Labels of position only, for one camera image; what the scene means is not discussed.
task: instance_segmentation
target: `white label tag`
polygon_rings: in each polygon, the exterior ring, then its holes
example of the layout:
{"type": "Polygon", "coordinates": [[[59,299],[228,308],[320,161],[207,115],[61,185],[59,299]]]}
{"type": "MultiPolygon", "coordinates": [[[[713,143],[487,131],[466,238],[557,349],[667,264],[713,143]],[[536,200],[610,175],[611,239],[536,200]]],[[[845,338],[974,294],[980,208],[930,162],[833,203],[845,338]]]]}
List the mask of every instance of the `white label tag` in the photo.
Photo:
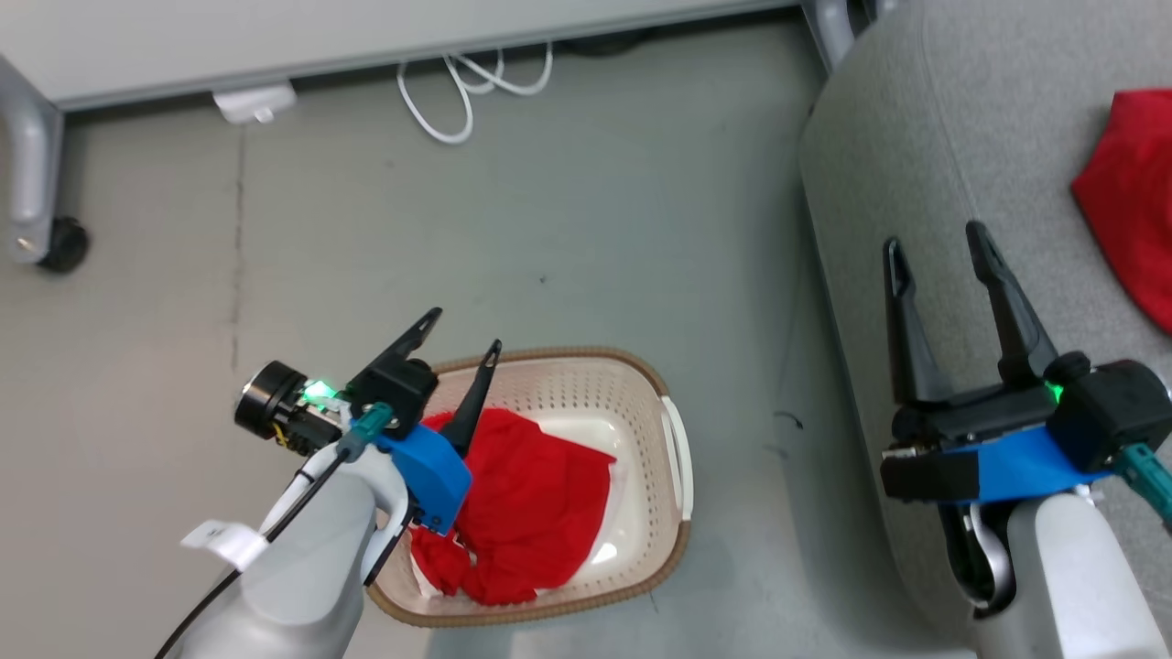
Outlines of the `white label tag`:
{"type": "Polygon", "coordinates": [[[239,522],[209,519],[179,542],[191,549],[206,549],[244,572],[268,549],[265,536],[239,522]]]}

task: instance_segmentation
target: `red cloth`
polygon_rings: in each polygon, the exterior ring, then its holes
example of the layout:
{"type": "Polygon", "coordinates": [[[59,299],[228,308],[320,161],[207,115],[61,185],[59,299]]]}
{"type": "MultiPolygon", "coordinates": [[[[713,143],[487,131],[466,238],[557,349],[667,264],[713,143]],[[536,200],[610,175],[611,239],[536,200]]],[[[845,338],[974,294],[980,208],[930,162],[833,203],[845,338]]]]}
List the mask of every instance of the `red cloth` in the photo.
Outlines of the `red cloth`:
{"type": "Polygon", "coordinates": [[[1172,90],[1117,93],[1071,190],[1119,283],[1172,333],[1172,90]]]}
{"type": "MultiPolygon", "coordinates": [[[[423,423],[440,428],[450,419],[423,423]]],[[[481,604],[527,602],[534,589],[570,580],[602,524],[614,458],[546,435],[511,410],[485,409],[464,462],[472,488],[455,531],[411,530],[411,556],[428,580],[444,595],[462,587],[481,604]]]]}

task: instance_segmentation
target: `laundry basket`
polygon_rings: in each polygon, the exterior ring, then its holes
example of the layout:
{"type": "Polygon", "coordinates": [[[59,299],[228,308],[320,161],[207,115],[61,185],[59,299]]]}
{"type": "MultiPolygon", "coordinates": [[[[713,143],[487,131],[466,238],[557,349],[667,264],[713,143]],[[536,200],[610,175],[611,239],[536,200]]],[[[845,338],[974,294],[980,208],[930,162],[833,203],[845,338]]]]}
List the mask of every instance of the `laundry basket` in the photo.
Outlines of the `laundry basket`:
{"type": "MultiPolygon", "coordinates": [[[[427,414],[456,409],[479,358],[436,367],[440,387],[427,414]]],[[[688,544],[691,456],[683,422],[663,380],[634,355],[607,348],[505,353],[485,407],[507,408],[546,433],[609,455],[622,474],[618,505],[595,551],[568,583],[523,604],[485,606],[463,592],[429,597],[411,569],[404,534],[370,598],[393,618],[420,627],[500,625],[564,616],[649,592],[675,570],[688,544]]]]}

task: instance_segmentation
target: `white table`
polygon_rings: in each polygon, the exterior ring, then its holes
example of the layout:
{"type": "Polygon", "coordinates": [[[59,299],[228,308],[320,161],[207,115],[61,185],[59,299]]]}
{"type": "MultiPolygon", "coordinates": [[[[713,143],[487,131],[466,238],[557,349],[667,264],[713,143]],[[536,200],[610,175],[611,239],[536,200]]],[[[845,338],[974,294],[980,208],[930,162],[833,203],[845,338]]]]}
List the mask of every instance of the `white table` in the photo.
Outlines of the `white table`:
{"type": "Polygon", "coordinates": [[[9,252],[46,254],[66,111],[799,4],[837,61],[846,0],[7,0],[9,252]]]}

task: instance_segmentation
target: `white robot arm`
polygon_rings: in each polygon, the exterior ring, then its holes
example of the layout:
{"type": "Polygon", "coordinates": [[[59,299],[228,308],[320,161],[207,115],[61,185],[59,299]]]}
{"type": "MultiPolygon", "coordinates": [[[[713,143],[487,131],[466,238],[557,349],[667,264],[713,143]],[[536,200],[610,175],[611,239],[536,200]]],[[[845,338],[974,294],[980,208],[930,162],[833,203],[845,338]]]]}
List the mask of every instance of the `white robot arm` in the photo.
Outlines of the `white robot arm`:
{"type": "Polygon", "coordinates": [[[230,571],[163,644],[156,659],[340,658],[373,583],[407,525],[447,535],[464,504],[472,442],[500,358],[493,341],[471,387],[438,430],[420,421],[438,376],[413,359],[434,308],[342,392],[279,361],[245,386],[236,422],[311,456],[261,531],[207,522],[184,544],[206,546],[230,571]],[[376,525],[376,511],[388,523],[376,525]]]}
{"type": "Polygon", "coordinates": [[[1024,502],[1007,528],[1014,593],[975,609],[981,659],[1167,659],[1168,651],[1118,541],[1072,494],[1024,502]]]}
{"type": "Polygon", "coordinates": [[[1089,483],[1122,477],[1172,521],[1172,475],[1153,451],[1172,394],[1134,361],[1057,354],[988,230],[966,226],[989,293],[1001,383],[954,392],[915,307],[897,238],[884,245],[888,356],[899,410],[879,474],[887,496],[938,507],[982,659],[1167,659],[1089,483]]]}

